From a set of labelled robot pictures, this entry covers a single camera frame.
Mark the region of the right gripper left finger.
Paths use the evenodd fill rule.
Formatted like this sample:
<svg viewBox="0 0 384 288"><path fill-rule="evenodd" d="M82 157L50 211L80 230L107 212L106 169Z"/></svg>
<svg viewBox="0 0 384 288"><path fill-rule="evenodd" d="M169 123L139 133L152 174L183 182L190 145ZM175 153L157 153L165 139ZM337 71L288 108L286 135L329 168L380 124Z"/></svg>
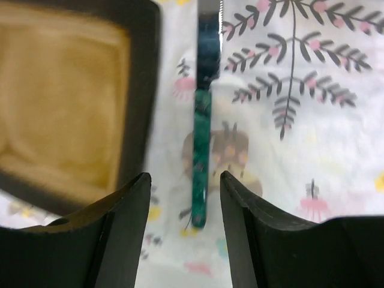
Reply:
<svg viewBox="0 0 384 288"><path fill-rule="evenodd" d="M151 196L141 173L46 226L1 229L2 287L133 287Z"/></svg>

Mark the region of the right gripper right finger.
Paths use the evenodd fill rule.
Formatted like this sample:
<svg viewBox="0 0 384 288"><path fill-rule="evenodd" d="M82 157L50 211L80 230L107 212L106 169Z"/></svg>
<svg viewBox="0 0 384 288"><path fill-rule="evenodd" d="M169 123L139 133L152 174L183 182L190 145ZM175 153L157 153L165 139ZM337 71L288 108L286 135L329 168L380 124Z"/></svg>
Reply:
<svg viewBox="0 0 384 288"><path fill-rule="evenodd" d="M233 287L383 286L383 217L310 222L229 172L220 176L220 199Z"/></svg>

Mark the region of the floral patterned cloth napkin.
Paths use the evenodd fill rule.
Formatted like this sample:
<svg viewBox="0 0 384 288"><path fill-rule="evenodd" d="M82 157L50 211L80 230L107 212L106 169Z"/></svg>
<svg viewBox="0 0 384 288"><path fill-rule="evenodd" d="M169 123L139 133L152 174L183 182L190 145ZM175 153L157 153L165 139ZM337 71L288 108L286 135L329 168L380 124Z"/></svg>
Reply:
<svg viewBox="0 0 384 288"><path fill-rule="evenodd" d="M317 224L383 217L382 1L222 1L202 229L191 225L198 1L153 2L160 59L139 173L151 176L151 196L133 287L233 287L223 172ZM1 229L69 214L1 188Z"/></svg>

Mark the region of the square black brown plate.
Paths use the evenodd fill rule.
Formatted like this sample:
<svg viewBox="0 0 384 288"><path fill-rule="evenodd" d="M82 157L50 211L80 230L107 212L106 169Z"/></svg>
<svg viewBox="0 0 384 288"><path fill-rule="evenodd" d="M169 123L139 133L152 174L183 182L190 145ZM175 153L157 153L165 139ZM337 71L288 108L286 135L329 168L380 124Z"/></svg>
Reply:
<svg viewBox="0 0 384 288"><path fill-rule="evenodd" d="M65 215L139 174L160 38L153 1L2 1L1 188Z"/></svg>

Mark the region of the silver table knife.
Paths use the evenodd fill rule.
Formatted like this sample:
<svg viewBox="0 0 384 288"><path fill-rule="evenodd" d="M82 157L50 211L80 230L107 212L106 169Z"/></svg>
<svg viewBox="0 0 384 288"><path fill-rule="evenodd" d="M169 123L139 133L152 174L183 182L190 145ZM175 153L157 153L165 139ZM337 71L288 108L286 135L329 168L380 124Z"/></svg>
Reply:
<svg viewBox="0 0 384 288"><path fill-rule="evenodd" d="M191 225L196 229L202 229L207 219L209 186L212 105L210 86L219 76L223 2L198 1L197 8Z"/></svg>

